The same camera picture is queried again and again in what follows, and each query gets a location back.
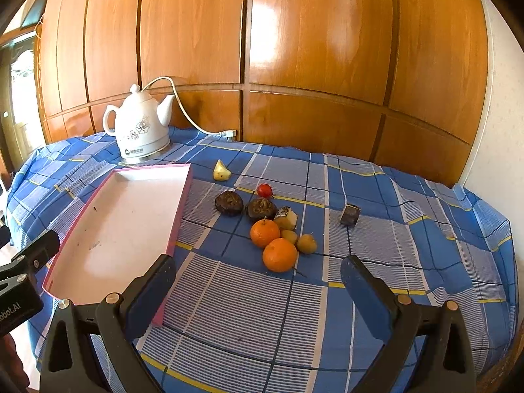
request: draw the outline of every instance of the kettle handle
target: kettle handle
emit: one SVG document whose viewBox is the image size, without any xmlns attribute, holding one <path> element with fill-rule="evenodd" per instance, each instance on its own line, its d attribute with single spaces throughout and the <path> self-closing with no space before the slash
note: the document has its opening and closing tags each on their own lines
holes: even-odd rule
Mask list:
<svg viewBox="0 0 524 393">
<path fill-rule="evenodd" d="M 117 109 L 118 109 L 118 108 L 117 108 L 116 106 L 112 105 L 112 104 L 107 105 L 107 108 L 105 109 L 105 112 L 104 112 L 104 117 L 102 118 L 102 125 L 103 125 L 103 127 L 104 127 L 104 131 L 105 131 L 108 135 L 113 136 L 113 137 L 116 136 L 116 133 L 115 133 L 114 130 L 112 130 L 112 129 L 109 128 L 109 125 L 107 124 L 107 119 L 108 119 L 108 117 L 109 117 L 109 113 L 110 113 L 111 111 L 113 111 L 113 112 L 115 112 L 115 114 L 116 114 L 116 113 L 117 113 L 117 112 L 116 112 Z"/>
</svg>

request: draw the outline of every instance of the screw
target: screw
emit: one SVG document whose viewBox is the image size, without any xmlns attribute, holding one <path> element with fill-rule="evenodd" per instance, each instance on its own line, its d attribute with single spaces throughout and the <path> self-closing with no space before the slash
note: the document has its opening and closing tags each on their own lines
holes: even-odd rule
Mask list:
<svg viewBox="0 0 524 393">
<path fill-rule="evenodd" d="M 68 299 L 60 300 L 58 303 L 58 307 L 61 309 L 67 309 L 69 307 L 69 300 Z"/>
<path fill-rule="evenodd" d="M 406 306 L 407 306 L 408 304 L 411 303 L 411 298 L 410 298 L 410 296 L 405 295 L 405 294 L 399 294 L 399 295 L 397 296 L 397 300 L 398 300 L 398 302 L 399 302 L 400 304 L 404 304 L 404 305 L 406 305 Z"/>
<path fill-rule="evenodd" d="M 113 293 L 109 294 L 109 295 L 105 298 L 105 301 L 106 301 L 106 303 L 114 304 L 114 303 L 116 303 L 119 299 L 120 299 L 120 294 L 117 294 L 116 292 L 113 292 Z"/>
<path fill-rule="evenodd" d="M 453 311 L 457 310 L 459 308 L 458 306 L 459 305 L 457 303 L 455 303 L 454 301 L 451 301 L 451 300 L 446 303 L 446 307 L 448 309 L 450 309 L 450 310 L 453 310 Z"/>
</svg>

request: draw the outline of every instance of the kettle lid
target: kettle lid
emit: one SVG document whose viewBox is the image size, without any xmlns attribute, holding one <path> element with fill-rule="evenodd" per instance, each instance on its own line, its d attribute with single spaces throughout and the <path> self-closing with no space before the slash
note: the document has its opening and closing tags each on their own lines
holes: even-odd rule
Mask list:
<svg viewBox="0 0 524 393">
<path fill-rule="evenodd" d="M 138 84 L 133 84 L 129 91 L 131 94 L 125 98 L 122 106 L 139 104 L 152 98 L 151 94 L 147 91 L 140 91 L 140 86 Z"/>
</svg>

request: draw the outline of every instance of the orange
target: orange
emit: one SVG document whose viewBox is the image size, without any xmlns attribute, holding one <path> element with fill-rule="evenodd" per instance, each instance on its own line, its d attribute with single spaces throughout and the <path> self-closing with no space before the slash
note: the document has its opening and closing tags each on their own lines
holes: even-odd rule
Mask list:
<svg viewBox="0 0 524 393">
<path fill-rule="evenodd" d="M 259 220 L 251 226 L 250 237 L 253 244 L 265 248 L 273 239 L 280 238 L 280 228 L 273 220 Z"/>
<path fill-rule="evenodd" d="M 284 238 L 278 238 L 264 248 L 262 261 L 272 272 L 287 272 L 294 267 L 298 251 L 295 246 Z"/>
</svg>

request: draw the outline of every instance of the white tray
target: white tray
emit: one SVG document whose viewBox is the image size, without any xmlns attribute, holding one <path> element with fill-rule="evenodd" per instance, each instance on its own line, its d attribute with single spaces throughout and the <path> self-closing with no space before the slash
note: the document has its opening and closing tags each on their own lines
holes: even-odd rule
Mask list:
<svg viewBox="0 0 524 393">
<path fill-rule="evenodd" d="M 122 293 L 159 255 L 173 255 L 190 184 L 190 164 L 112 171 L 62 241 L 44 289 L 77 305 Z M 163 305 L 154 323 L 162 318 Z"/>
</svg>

